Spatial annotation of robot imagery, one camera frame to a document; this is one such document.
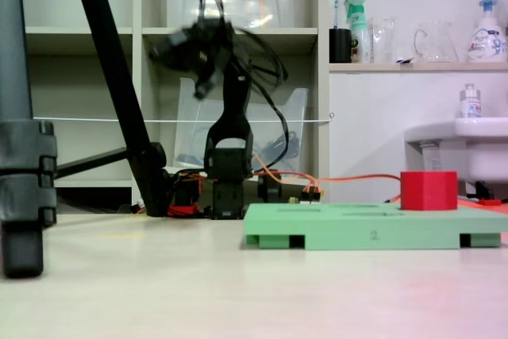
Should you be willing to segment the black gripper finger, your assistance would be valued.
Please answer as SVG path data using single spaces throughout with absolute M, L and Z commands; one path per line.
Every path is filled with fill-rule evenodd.
M 186 41 L 187 35 L 182 29 L 168 34 L 152 45 L 149 57 L 160 63 L 178 63 L 179 51 Z
M 219 71 L 215 64 L 207 64 L 199 67 L 195 72 L 198 78 L 194 86 L 194 97 L 196 99 L 204 99 L 217 85 Z

